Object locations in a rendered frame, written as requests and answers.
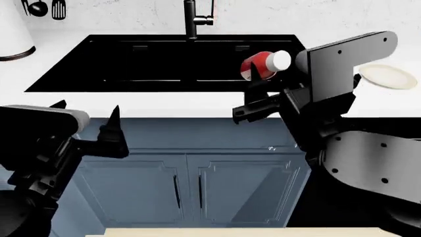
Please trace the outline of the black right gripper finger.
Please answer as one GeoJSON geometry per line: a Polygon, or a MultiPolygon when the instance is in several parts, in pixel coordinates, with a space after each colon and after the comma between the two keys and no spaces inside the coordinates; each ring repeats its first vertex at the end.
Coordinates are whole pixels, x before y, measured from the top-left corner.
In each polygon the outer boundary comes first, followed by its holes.
{"type": "Polygon", "coordinates": [[[267,81],[263,80],[254,63],[250,64],[251,76],[247,91],[264,91],[266,89],[267,81]]]}

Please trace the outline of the red condiment bottle white cap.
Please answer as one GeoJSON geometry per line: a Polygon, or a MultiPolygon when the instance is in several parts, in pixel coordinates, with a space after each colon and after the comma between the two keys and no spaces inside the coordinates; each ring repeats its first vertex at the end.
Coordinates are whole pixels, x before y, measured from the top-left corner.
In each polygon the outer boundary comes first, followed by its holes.
{"type": "Polygon", "coordinates": [[[260,78],[267,80],[273,77],[277,72],[287,70],[291,65],[291,55],[287,51],[277,51],[275,53],[262,51],[248,59],[245,59],[240,66],[240,74],[250,81],[251,65],[254,65],[260,78]]]}

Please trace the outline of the blue cabinet door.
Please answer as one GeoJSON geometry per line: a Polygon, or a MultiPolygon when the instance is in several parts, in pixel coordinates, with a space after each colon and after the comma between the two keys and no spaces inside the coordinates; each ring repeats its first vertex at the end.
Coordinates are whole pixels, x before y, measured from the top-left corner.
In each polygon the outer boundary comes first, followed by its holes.
{"type": "Polygon", "coordinates": [[[197,154],[186,159],[193,219],[200,227],[283,228],[310,174],[304,153],[197,154]]]}
{"type": "Polygon", "coordinates": [[[85,156],[73,179],[107,228],[171,226],[184,220],[183,155],[135,153],[123,159],[85,156]],[[174,175],[178,177],[181,209],[175,197],[174,175]]]}

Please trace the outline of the light wooden cutting board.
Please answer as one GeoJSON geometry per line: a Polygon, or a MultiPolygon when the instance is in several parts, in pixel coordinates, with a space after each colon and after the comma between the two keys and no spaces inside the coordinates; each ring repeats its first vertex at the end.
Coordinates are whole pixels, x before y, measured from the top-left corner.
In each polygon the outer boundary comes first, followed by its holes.
{"type": "Polygon", "coordinates": [[[400,237],[380,228],[108,228],[85,237],[400,237]]]}

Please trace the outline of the cream round plate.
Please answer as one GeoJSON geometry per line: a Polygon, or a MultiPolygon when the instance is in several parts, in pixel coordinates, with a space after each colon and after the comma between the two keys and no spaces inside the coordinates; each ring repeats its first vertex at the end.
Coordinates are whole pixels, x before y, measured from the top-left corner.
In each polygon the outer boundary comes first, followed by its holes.
{"type": "Polygon", "coordinates": [[[411,90],[418,80],[400,68],[389,65],[366,65],[359,68],[360,75],[367,81],[392,90],[411,90]]]}

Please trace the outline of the blue drawer front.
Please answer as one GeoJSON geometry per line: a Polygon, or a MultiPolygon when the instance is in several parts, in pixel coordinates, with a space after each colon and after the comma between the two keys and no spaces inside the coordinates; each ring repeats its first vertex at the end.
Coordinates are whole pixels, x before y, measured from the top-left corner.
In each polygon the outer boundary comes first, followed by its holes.
{"type": "Polygon", "coordinates": [[[122,118],[130,149],[279,149],[298,145],[278,118],[122,118]]]}

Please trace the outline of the black kitchen sink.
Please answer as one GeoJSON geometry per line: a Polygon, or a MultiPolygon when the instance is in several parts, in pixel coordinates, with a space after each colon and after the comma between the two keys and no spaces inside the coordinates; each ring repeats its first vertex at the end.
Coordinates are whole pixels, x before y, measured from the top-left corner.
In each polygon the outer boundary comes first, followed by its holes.
{"type": "Polygon", "coordinates": [[[89,35],[28,92],[243,92],[241,63],[304,49],[295,35],[89,35]]]}

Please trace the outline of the black sink faucet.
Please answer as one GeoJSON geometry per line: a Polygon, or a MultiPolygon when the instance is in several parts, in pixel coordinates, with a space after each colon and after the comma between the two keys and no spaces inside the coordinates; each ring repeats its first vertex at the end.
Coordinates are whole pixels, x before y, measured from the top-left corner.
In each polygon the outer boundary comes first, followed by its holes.
{"type": "Polygon", "coordinates": [[[195,0],[184,0],[183,2],[186,37],[189,41],[195,41],[198,25],[214,25],[214,0],[211,0],[211,10],[208,16],[196,15],[195,0]]]}

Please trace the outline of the white vessel with dark base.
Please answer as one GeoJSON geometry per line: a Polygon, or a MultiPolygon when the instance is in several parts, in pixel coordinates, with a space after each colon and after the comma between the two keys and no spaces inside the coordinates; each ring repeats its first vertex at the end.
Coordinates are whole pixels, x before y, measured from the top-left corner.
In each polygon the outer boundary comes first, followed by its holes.
{"type": "Polygon", "coordinates": [[[34,41],[13,0],[0,0],[0,62],[35,53],[34,41]]]}

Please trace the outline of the black slotted spatula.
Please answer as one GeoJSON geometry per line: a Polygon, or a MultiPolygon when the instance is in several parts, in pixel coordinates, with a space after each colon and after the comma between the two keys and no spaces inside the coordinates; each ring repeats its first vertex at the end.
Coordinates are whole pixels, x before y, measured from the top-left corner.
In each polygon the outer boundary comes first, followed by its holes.
{"type": "Polygon", "coordinates": [[[66,0],[52,0],[51,16],[54,20],[64,20],[66,18],[66,0]]]}

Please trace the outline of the black appliance front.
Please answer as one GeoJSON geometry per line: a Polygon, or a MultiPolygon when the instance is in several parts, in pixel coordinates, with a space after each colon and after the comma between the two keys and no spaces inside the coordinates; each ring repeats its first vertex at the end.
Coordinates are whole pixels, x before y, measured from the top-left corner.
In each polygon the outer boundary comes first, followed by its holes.
{"type": "Polygon", "coordinates": [[[287,124],[311,169],[290,227],[378,227],[421,236],[421,118],[287,124]]]}

